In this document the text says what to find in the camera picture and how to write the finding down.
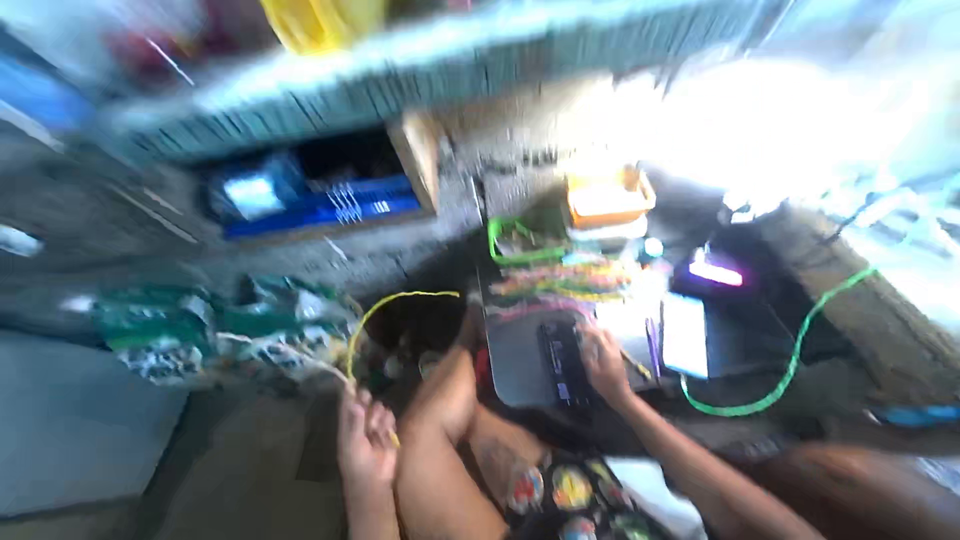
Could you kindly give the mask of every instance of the green cable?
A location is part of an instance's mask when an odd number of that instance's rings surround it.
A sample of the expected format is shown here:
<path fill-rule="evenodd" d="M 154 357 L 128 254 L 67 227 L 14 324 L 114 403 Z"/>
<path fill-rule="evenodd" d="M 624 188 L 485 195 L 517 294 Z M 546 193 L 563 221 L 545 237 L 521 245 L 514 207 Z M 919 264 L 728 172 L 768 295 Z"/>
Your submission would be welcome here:
<path fill-rule="evenodd" d="M 800 363 L 800 349 L 804 344 L 804 337 L 806 336 L 806 331 L 810 328 L 810 322 L 813 321 L 813 317 L 823 310 L 827 302 L 829 302 L 834 296 L 866 280 L 874 272 L 876 272 L 876 268 L 873 266 L 868 267 L 866 270 L 861 270 L 847 278 L 844 282 L 840 283 L 836 287 L 833 287 L 831 290 L 825 292 L 824 295 L 820 297 L 820 300 L 813 305 L 813 308 L 811 308 L 810 312 L 806 315 L 804 323 L 800 325 L 800 331 L 797 332 L 797 341 L 793 345 L 793 354 L 790 355 L 790 363 L 787 365 L 786 373 L 783 374 L 783 379 L 780 379 L 780 382 L 777 383 L 777 386 L 775 386 L 769 394 L 761 398 L 759 401 L 751 404 L 736 406 L 713 406 L 698 402 L 692 396 L 690 396 L 690 391 L 686 387 L 686 375 L 680 374 L 680 388 L 683 389 L 686 400 L 693 405 L 693 408 L 714 416 L 746 416 L 748 414 L 755 414 L 761 410 L 769 408 L 770 405 L 776 403 L 777 400 L 783 396 L 783 393 L 786 392 L 787 386 L 789 386 L 790 382 L 793 380 L 794 374 L 797 373 L 797 365 Z"/>

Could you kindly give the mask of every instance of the person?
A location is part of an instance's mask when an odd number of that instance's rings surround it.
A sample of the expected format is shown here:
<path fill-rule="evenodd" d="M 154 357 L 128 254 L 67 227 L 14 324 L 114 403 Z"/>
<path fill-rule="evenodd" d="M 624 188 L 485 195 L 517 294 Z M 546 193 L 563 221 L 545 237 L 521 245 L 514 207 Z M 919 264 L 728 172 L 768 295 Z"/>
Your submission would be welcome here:
<path fill-rule="evenodd" d="M 411 540 L 705 538 L 704 524 L 722 539 L 821 538 L 635 395 L 608 331 L 579 329 L 589 382 L 688 500 L 661 486 L 640 504 L 636 484 L 622 478 L 629 468 L 615 471 L 614 460 L 547 448 L 496 416 L 477 401 L 475 319 L 465 317 L 453 346 L 418 389 L 399 424 L 399 448 L 391 440 L 393 413 L 365 390 L 344 392 L 338 462 L 350 540 L 399 540 L 401 523 Z M 473 454 L 486 492 L 458 447 Z M 674 498 L 655 515 L 658 504 Z M 689 520 L 678 523 L 684 504 L 699 510 L 693 527 Z"/>

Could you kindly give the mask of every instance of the purple light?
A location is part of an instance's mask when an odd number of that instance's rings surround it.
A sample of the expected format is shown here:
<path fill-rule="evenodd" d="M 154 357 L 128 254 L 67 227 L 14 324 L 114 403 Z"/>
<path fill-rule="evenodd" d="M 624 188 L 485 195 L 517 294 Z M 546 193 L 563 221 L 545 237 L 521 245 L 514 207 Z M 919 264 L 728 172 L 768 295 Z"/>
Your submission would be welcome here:
<path fill-rule="evenodd" d="M 712 282 L 724 283 L 738 287 L 743 284 L 743 276 L 734 272 L 730 268 L 723 266 L 713 266 L 702 260 L 694 260 L 690 263 L 690 274 L 700 276 Z"/>

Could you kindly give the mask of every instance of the electrical wire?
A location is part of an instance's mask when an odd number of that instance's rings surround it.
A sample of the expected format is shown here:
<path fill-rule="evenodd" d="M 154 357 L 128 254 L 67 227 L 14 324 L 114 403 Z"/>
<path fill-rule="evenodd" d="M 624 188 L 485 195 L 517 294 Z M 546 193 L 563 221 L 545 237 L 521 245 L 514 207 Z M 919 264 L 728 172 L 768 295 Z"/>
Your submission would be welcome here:
<path fill-rule="evenodd" d="M 404 296 L 453 296 L 459 298 L 460 293 L 450 290 L 442 292 L 423 292 L 414 290 L 410 292 L 397 292 L 378 300 L 377 303 L 368 309 L 367 312 L 363 314 L 363 317 L 360 318 L 360 323 L 357 324 L 357 329 L 353 331 L 353 335 L 350 336 L 350 340 L 347 342 L 347 360 L 344 362 L 344 372 L 345 375 L 347 375 L 348 380 L 356 380 L 353 376 L 353 357 L 356 354 L 357 338 L 360 336 L 360 332 L 363 330 L 364 325 L 367 324 L 367 320 L 370 319 L 371 315 L 373 315 L 378 309 L 383 307 L 383 305 Z"/>
<path fill-rule="evenodd" d="M 832 288 L 831 290 L 824 293 L 820 297 L 820 300 L 813 306 L 813 308 L 806 314 L 804 322 L 800 325 L 800 331 L 797 332 L 797 340 L 793 346 L 793 354 L 790 355 L 790 362 L 787 365 L 786 373 L 783 374 L 783 378 L 780 379 L 780 382 L 777 383 L 777 386 L 770 391 L 769 394 L 763 398 L 755 401 L 751 404 L 746 405 L 735 405 L 735 406 L 713 406 L 708 405 L 702 402 L 698 402 L 693 396 L 690 395 L 690 390 L 687 388 L 686 384 L 686 375 L 680 374 L 680 388 L 684 391 L 686 400 L 693 405 L 693 408 L 705 412 L 706 414 L 712 414 L 714 416 L 747 416 L 748 414 L 756 414 L 761 410 L 765 410 L 777 402 L 786 392 L 787 386 L 790 385 L 790 382 L 793 380 L 793 376 L 797 373 L 797 366 L 800 363 L 800 351 L 804 344 L 804 337 L 806 336 L 806 331 L 810 328 L 810 323 L 815 317 L 829 302 L 834 296 L 840 294 L 841 292 L 857 285 L 858 283 L 866 280 L 876 272 L 876 268 L 873 266 L 861 270 L 856 274 L 853 274 L 847 278 L 844 282 L 840 283 L 838 286 Z"/>

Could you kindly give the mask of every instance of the hand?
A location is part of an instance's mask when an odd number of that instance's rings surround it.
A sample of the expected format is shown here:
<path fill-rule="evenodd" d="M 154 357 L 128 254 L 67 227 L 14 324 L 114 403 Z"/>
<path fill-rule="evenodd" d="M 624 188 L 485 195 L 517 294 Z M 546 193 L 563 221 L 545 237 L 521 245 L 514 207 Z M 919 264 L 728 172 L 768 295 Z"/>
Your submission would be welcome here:
<path fill-rule="evenodd" d="M 392 493 L 396 475 L 396 419 L 370 392 L 345 387 L 340 401 L 337 463 L 350 497 Z"/>
<path fill-rule="evenodd" d="M 577 330 L 583 336 L 580 357 L 587 369 L 593 389 L 610 405 L 633 395 L 627 379 L 627 366 L 620 353 L 620 344 L 609 330 L 580 324 Z"/>

